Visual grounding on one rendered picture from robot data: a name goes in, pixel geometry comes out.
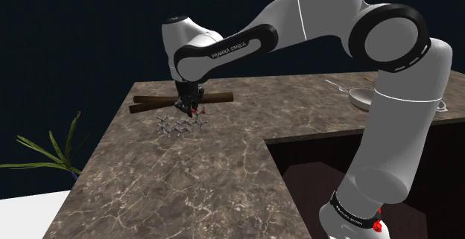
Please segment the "silver spoon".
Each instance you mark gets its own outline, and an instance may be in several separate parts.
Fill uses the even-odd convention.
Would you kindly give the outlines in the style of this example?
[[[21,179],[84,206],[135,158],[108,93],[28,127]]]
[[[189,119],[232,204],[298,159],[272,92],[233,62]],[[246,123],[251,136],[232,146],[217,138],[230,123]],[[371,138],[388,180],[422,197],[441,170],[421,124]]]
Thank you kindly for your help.
[[[345,89],[345,88],[342,87],[342,86],[339,86],[337,83],[333,83],[332,81],[327,80],[327,79],[325,79],[325,81],[326,81],[327,83],[332,84],[333,86],[337,86],[337,87],[338,87],[338,90],[339,90],[340,92],[349,92],[349,90]]]

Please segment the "brown cinnamon stick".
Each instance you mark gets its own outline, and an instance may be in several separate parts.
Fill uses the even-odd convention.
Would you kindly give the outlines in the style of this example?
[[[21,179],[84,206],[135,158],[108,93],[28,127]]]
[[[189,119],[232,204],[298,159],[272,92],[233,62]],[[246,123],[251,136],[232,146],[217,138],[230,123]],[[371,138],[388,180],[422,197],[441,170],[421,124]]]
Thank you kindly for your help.
[[[171,105],[177,101],[178,97],[172,96],[134,96],[134,103],[163,103]],[[199,100],[199,103],[221,103],[221,102],[233,102],[234,96],[232,92],[218,92],[218,93],[206,93]]]
[[[173,106],[175,101],[155,101],[150,103],[139,103],[129,106],[129,110],[131,114],[138,113],[138,112],[145,112],[155,109],[161,109],[168,106]]]

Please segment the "white bowl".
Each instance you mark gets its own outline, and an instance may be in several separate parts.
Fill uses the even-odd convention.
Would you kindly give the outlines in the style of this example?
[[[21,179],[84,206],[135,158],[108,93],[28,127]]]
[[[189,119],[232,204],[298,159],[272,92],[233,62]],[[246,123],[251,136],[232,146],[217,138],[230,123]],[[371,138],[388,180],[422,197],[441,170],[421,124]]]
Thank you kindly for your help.
[[[372,103],[374,91],[365,88],[353,88],[349,90],[350,103],[360,110],[368,112]]]

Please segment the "grey molecule model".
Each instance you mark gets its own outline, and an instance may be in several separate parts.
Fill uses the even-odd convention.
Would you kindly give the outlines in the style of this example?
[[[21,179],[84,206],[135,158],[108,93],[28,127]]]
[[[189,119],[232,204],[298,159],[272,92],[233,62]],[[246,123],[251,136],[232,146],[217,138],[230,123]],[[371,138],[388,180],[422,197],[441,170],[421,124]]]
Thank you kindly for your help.
[[[208,123],[208,121],[202,119],[202,116],[206,114],[205,107],[203,106],[201,110],[193,109],[192,113],[194,116],[192,120],[186,118],[183,121],[175,121],[174,125],[170,125],[169,116],[157,116],[156,118],[159,120],[159,123],[157,124],[156,131],[170,138],[172,134],[175,134],[176,137],[180,137],[184,133],[192,133],[194,125],[197,125],[199,129],[202,130],[203,125]]]

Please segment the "green potted plant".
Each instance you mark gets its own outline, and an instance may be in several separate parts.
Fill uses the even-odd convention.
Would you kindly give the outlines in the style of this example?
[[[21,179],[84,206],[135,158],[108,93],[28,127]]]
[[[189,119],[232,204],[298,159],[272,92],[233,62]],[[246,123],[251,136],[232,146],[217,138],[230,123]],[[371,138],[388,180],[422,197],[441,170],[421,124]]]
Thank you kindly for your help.
[[[31,140],[23,137],[17,136],[16,141],[27,148],[30,148],[47,158],[49,158],[50,162],[29,162],[29,163],[7,163],[7,164],[0,164],[0,168],[8,168],[13,170],[25,170],[25,169],[34,169],[34,168],[55,168],[61,169],[64,171],[69,172],[74,180],[77,180],[78,177],[82,174],[81,170],[78,170],[73,164],[72,160],[76,152],[80,149],[83,143],[87,140],[88,136],[84,138],[84,140],[77,146],[76,149],[72,148],[72,138],[75,133],[75,129],[78,123],[78,119],[80,118],[81,111],[77,111],[76,116],[72,120],[69,131],[65,134],[65,147],[62,150],[58,145],[54,134],[51,130],[48,131],[48,137],[54,148],[55,154],[48,152],[44,148],[40,147],[38,144],[32,142]]]

